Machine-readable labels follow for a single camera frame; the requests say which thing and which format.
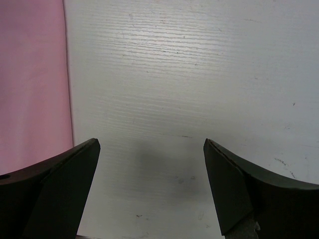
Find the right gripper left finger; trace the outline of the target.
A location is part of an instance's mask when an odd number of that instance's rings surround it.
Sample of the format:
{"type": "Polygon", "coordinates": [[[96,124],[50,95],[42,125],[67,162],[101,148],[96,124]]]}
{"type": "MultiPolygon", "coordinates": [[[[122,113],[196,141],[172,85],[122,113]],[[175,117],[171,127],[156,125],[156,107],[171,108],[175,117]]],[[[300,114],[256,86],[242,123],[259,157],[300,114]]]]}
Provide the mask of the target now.
{"type": "Polygon", "coordinates": [[[92,138],[0,177],[2,239],[74,239],[100,154],[92,138]]]}

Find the pink t-shirt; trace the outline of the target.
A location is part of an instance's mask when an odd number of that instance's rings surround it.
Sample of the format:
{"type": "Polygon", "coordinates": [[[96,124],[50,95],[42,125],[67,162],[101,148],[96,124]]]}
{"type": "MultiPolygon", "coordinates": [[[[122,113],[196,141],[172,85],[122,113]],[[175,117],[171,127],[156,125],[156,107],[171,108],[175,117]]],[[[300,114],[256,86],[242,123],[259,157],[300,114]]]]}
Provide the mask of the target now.
{"type": "Polygon", "coordinates": [[[0,172],[73,146],[60,0],[0,3],[0,172]]]}

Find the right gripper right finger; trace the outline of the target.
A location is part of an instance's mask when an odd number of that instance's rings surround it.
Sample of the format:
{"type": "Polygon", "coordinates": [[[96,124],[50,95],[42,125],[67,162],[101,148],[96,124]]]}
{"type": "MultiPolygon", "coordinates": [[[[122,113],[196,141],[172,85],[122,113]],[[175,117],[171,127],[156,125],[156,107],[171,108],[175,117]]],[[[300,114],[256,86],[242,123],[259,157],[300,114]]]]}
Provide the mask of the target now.
{"type": "Polygon", "coordinates": [[[203,147],[221,234],[227,239],[316,239],[319,187],[245,160],[211,139],[203,147]]]}

